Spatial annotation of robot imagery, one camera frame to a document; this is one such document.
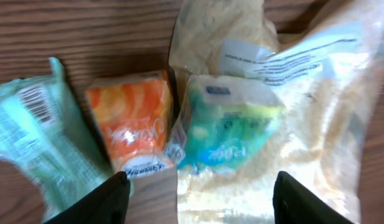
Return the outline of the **teal tissue pack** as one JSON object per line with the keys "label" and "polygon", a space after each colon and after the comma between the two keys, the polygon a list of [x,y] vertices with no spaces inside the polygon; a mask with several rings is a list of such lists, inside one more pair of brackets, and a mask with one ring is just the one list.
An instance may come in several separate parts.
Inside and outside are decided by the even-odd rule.
{"label": "teal tissue pack", "polygon": [[178,169],[234,172],[265,145],[284,113],[259,80],[192,75],[165,154]]}

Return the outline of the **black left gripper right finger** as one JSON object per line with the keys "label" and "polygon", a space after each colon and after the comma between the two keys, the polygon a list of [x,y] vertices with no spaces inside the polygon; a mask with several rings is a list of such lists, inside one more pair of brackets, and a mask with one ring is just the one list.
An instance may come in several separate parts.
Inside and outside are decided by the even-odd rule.
{"label": "black left gripper right finger", "polygon": [[275,224],[352,224],[285,171],[273,192]]}

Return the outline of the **beige plastic pouch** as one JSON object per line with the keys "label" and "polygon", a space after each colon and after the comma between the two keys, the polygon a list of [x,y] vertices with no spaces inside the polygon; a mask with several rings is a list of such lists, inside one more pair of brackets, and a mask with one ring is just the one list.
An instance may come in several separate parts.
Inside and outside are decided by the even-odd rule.
{"label": "beige plastic pouch", "polygon": [[363,142],[384,79],[384,0],[329,1],[301,34],[278,34],[262,1],[184,1],[169,64],[181,102],[190,76],[211,75],[259,80],[285,105],[238,170],[177,168],[179,223],[275,223],[280,171],[360,223]]}

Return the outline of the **green snack packet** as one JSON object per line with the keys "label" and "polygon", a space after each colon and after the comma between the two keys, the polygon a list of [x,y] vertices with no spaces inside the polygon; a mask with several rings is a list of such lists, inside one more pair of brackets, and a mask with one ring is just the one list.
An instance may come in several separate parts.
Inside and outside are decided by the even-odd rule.
{"label": "green snack packet", "polygon": [[0,85],[0,160],[13,163],[40,191],[52,219],[116,173],[89,130],[60,60],[47,76]]}

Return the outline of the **orange tissue pack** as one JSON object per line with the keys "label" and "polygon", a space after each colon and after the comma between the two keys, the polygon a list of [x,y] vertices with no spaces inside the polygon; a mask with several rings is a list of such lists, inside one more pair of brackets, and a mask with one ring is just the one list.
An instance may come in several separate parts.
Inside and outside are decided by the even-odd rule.
{"label": "orange tissue pack", "polygon": [[95,80],[85,98],[115,172],[137,179],[172,168],[164,154],[173,111],[165,70]]}

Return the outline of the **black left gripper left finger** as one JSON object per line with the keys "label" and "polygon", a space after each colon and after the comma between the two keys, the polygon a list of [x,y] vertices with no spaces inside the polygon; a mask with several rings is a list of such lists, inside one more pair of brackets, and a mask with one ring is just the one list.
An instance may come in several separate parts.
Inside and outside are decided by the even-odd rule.
{"label": "black left gripper left finger", "polygon": [[45,224],[124,224],[131,182],[125,172],[107,181]]}

